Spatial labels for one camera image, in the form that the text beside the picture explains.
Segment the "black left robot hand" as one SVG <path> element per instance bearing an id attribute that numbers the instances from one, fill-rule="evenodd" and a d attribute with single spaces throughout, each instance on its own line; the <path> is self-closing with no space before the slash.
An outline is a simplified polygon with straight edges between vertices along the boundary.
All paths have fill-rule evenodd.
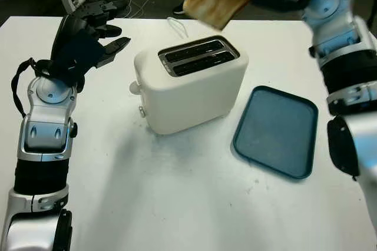
<path id="1" fill-rule="evenodd" d="M 111 63 L 131 41 L 130 38 L 121 35 L 120 27 L 108 23 L 115 18 L 117 12 L 115 3 L 101 0 L 84 4 L 72 14 L 63 17 L 52 45 L 51 59 L 56 60 L 59 54 L 67 54 L 68 52 L 63 48 L 69 43 L 73 43 L 74 47 L 88 54 L 91 47 L 74 38 L 80 31 L 84 31 L 95 40 L 114 38 L 109 44 L 103 46 L 104 53 L 94 63 L 94 67 L 100 68 Z"/>

